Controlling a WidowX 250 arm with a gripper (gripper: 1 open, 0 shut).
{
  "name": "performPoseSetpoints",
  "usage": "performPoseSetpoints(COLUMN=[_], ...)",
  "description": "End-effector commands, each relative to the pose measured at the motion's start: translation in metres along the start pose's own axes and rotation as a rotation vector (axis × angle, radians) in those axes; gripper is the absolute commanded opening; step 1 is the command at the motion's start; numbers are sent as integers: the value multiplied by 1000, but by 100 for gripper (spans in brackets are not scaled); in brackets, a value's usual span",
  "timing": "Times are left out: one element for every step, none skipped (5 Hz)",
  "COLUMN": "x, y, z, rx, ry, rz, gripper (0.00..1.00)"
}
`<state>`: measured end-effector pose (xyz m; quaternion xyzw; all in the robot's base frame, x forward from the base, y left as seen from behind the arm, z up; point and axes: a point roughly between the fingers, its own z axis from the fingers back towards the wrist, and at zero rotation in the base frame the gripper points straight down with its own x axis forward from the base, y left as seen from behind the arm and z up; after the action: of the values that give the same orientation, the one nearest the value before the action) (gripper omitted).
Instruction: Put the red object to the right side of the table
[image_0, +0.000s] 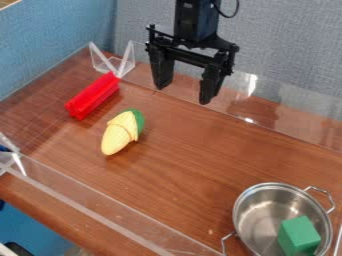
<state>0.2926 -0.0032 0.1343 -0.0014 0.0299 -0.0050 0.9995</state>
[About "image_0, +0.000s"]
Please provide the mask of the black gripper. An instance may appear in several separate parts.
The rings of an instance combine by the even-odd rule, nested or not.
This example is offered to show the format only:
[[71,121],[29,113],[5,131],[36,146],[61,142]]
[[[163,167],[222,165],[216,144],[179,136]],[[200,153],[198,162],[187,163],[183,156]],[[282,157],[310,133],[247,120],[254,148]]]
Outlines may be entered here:
[[[200,80],[199,103],[206,105],[218,95],[227,74],[234,73],[235,54],[239,46],[222,39],[216,33],[199,42],[173,34],[171,27],[149,24],[145,43],[155,86],[165,88],[173,79],[175,61],[204,68]],[[194,49],[214,49],[218,56],[211,57],[194,52]]]

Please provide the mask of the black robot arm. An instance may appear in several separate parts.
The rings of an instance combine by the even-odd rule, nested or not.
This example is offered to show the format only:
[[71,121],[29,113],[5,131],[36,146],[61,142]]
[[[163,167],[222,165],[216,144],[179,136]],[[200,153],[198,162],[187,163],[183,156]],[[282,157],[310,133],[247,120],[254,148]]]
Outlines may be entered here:
[[164,30],[149,24],[145,51],[149,56],[153,84],[159,90],[173,80],[175,62],[180,61],[204,69],[199,82],[199,103],[206,105],[218,96],[224,78],[234,71],[239,46],[218,35],[219,16],[232,18],[239,11],[226,15],[222,0],[176,0],[173,29]]

